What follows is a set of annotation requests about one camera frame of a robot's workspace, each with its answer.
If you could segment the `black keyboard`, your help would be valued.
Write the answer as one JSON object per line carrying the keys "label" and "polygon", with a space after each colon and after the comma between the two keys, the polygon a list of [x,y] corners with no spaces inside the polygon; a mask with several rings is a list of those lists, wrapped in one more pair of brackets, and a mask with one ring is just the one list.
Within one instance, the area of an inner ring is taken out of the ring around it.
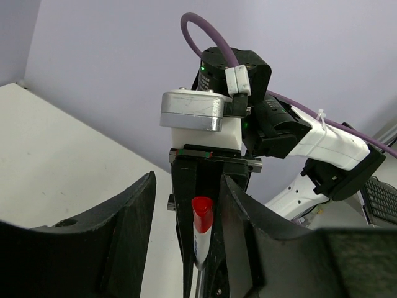
{"label": "black keyboard", "polygon": [[396,188],[372,176],[359,191],[364,217],[369,225],[396,227]]}

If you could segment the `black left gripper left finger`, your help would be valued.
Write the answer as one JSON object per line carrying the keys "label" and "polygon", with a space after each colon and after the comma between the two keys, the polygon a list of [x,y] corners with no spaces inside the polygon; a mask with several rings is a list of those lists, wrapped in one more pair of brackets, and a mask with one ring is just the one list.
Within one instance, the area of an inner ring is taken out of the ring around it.
{"label": "black left gripper left finger", "polygon": [[51,227],[2,222],[1,296],[139,297],[155,197],[149,172]]}

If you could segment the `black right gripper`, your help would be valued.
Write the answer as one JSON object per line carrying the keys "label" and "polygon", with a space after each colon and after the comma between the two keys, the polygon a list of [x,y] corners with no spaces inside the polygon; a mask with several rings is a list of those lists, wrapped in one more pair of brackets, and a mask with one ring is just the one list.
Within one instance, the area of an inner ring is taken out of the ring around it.
{"label": "black right gripper", "polygon": [[228,270],[219,208],[221,177],[231,177],[245,191],[251,174],[261,172],[262,160],[244,156],[239,150],[184,145],[181,149],[170,149],[169,162],[172,194],[167,209],[176,211],[182,255],[182,296],[190,297],[195,259],[192,199],[209,197],[214,201],[214,223],[203,273],[203,296],[228,297]]}

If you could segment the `white pen with red tip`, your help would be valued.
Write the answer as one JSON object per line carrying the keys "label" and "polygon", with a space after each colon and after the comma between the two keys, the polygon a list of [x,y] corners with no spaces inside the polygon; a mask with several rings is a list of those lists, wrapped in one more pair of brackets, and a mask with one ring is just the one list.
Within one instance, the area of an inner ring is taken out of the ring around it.
{"label": "white pen with red tip", "polygon": [[199,271],[205,268],[205,262],[210,250],[210,239],[214,221],[213,200],[198,196],[192,199],[193,210],[193,248],[195,265]]}

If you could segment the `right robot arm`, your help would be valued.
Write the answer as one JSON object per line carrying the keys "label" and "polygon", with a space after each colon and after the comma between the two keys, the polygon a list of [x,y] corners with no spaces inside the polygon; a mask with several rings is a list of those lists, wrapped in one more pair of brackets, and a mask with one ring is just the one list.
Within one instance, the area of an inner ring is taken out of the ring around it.
{"label": "right robot arm", "polygon": [[391,232],[311,231],[295,220],[356,193],[384,162],[378,145],[270,92],[254,51],[202,53],[192,89],[162,96],[172,131],[172,194],[189,297],[363,297],[395,294],[358,267],[386,260]]}

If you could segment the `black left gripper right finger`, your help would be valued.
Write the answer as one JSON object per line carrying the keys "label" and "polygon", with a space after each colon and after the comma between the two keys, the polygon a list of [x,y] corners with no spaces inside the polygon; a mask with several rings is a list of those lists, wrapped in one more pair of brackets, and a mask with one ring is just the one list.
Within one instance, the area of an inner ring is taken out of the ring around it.
{"label": "black left gripper right finger", "polygon": [[395,297],[396,230],[301,227],[220,182],[231,297]]}

